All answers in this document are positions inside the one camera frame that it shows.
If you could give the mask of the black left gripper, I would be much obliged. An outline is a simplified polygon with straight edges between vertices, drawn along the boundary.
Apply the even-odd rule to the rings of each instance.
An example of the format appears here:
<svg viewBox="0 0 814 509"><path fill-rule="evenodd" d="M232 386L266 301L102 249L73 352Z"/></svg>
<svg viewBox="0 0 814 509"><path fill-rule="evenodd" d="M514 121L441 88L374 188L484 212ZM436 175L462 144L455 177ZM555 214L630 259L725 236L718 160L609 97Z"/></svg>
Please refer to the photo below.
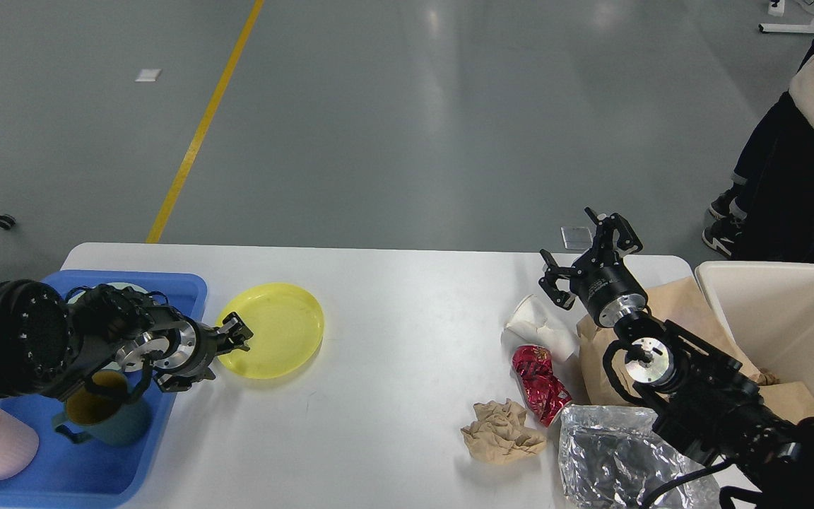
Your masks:
<svg viewBox="0 0 814 509"><path fill-rule="evenodd" d="M188 391L195 383L216 379L210 367L216 354L251 351L253 332L236 312L214 329L214 342L210 334L196 322L176 322L169 329L127 339L115 352L114 362L126 373L146 370L144 377L154 380L162 393Z"/></svg>

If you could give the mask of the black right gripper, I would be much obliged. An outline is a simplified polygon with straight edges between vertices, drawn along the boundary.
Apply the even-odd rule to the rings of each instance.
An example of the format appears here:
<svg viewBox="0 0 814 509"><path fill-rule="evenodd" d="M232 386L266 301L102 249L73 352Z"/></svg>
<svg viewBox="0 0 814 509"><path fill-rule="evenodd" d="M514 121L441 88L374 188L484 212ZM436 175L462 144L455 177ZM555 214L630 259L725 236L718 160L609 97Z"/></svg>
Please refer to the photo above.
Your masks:
<svg viewBox="0 0 814 509"><path fill-rule="evenodd" d="M619 213L604 215L591 207L585 207L585 213L596 226L585 257L562 267L552 252L539 250L545 267L538 284L558 308L571 310L577 297L597 326L610 329L624 316L647 308L647 292L623 263L644 244ZM570 281L571 292L558 288L559 280Z"/></svg>

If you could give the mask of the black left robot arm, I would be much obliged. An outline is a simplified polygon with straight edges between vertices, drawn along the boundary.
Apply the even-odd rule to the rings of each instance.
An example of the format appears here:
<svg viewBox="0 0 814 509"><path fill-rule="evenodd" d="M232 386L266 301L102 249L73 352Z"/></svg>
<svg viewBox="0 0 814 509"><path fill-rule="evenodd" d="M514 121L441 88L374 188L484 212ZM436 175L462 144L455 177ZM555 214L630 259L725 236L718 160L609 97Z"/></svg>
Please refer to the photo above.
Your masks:
<svg viewBox="0 0 814 509"><path fill-rule="evenodd" d="M159 292L100 284L71 295L70 303L41 281L0 283L0 399L67 402L90 390L130 404L151 385L187 391L216 376L214 358L248 351L253 336L236 312L210 327Z"/></svg>

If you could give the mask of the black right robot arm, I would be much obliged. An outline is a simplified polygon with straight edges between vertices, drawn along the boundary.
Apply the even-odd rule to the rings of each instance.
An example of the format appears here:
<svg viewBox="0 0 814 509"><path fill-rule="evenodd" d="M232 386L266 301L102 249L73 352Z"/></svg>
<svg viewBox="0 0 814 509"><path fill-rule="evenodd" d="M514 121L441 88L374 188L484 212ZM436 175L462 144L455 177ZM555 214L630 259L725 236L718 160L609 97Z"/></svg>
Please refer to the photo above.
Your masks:
<svg viewBox="0 0 814 509"><path fill-rule="evenodd" d="M701 470L662 484L643 508L671 490L736 466L755 490L725 486L719 503L756 508L814 508L814 418L794 424L775 415L742 364L672 321L661 321L647 306L647 292L624 264L642 250L642 241L618 213L590 207L595 225L591 247L568 267L541 251L545 273L539 286L559 308L582 302L588 315L614 331L602 355L611 387L625 400L656 412L660 438Z"/></svg>

